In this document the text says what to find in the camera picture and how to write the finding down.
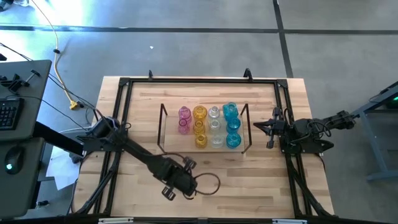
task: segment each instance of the gray floor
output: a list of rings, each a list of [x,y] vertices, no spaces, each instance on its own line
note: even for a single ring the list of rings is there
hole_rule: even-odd
[[[93,27],[217,27],[275,29],[271,0],[46,1],[40,7],[55,25]],[[395,0],[279,0],[286,29],[398,29]],[[47,25],[32,7],[13,6],[0,25]],[[67,87],[95,103],[105,75],[286,77],[278,34],[58,32],[60,73]],[[286,35],[293,75],[304,78],[312,115],[353,111],[398,80],[398,35]],[[34,59],[52,59],[52,32],[0,31],[0,42]],[[1,49],[10,61],[18,55]],[[85,124],[84,111],[70,111],[63,92],[48,83],[44,99]],[[39,121],[61,131],[75,128],[42,105]],[[335,147],[325,153],[335,213],[345,218],[398,223],[398,180],[367,182],[378,168],[361,123],[333,131]],[[71,188],[40,190],[49,207],[26,217],[64,214]]]

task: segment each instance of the black keyboard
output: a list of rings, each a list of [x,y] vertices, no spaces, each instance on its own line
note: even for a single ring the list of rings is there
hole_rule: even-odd
[[[0,99],[0,131],[15,130],[23,106],[22,98]]]

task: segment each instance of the yellow cable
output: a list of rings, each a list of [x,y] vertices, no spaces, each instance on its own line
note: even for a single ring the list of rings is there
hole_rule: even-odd
[[[50,26],[51,26],[51,29],[53,30],[53,32],[54,32],[54,34],[55,34],[55,40],[56,40],[55,50],[58,50],[58,51],[59,51],[59,49],[58,49],[58,35],[57,35],[57,32],[55,31],[55,29],[54,29],[53,25],[51,24],[50,20],[47,18],[47,16],[44,14],[44,12],[40,9],[40,7],[36,4],[36,2],[35,2],[34,0],[31,0],[31,1],[33,2],[33,4],[35,4],[36,8],[43,14],[43,16],[45,17],[45,19],[47,20],[47,22],[49,22],[49,24],[50,24]],[[54,65],[54,71],[55,71],[55,74],[57,75],[58,80],[60,81],[60,83],[61,83],[62,86],[63,86],[63,91],[65,92],[66,96],[68,97],[68,99],[69,99],[69,101],[70,101],[70,106],[69,106],[69,108],[70,108],[71,110],[74,110],[74,109],[78,108],[78,103],[77,103],[76,101],[74,101],[74,100],[71,98],[71,96],[69,95],[69,93],[66,91],[67,88],[66,88],[64,82],[62,81],[62,78],[61,78],[60,74],[58,73],[58,68],[57,68],[57,66],[58,66],[58,60],[59,60],[59,58],[58,58],[58,53],[55,53],[55,58],[54,58],[54,63],[53,63],[53,65]]]

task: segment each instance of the wooden table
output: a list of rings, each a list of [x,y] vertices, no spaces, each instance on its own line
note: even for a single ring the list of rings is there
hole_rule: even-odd
[[[97,108],[104,115],[112,115],[120,77],[104,77]],[[287,79],[295,119],[311,118],[304,80]],[[275,107],[272,85],[264,84],[173,84],[135,83],[127,121],[132,124],[129,137],[152,153],[160,153],[157,146],[160,104],[169,113],[177,114],[186,105],[222,105],[236,102],[241,110],[249,104],[251,123],[271,118]],[[176,192],[170,202],[161,194],[164,185],[154,179],[147,167],[124,152],[119,166],[112,207],[112,216],[125,217],[213,217],[213,218],[292,218],[292,199],[284,156],[279,143],[266,149],[267,137],[251,126],[252,146],[244,155],[240,153],[190,153],[197,161],[193,174],[213,172],[221,179],[220,190],[212,196],[197,195],[186,200]],[[98,185],[103,152],[92,153],[81,167],[76,186],[74,208],[80,208]],[[333,213],[325,171],[321,160],[312,154],[303,154],[308,188],[326,211]],[[216,180],[198,179],[198,189],[211,192]],[[302,193],[298,190],[300,208]]]

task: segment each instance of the blue glass vase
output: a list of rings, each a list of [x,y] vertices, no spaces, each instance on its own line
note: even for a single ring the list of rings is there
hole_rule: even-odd
[[[230,102],[226,105],[223,105],[223,113],[225,120],[229,121],[231,118],[238,117],[238,108],[236,107],[235,103]]]
[[[230,148],[230,149],[234,149],[236,147],[238,147],[241,144],[241,136],[233,133],[233,134],[229,134],[226,137],[226,145]]]
[[[226,131],[230,134],[236,133],[238,132],[240,126],[241,126],[241,121],[238,118],[231,118],[226,124]]]

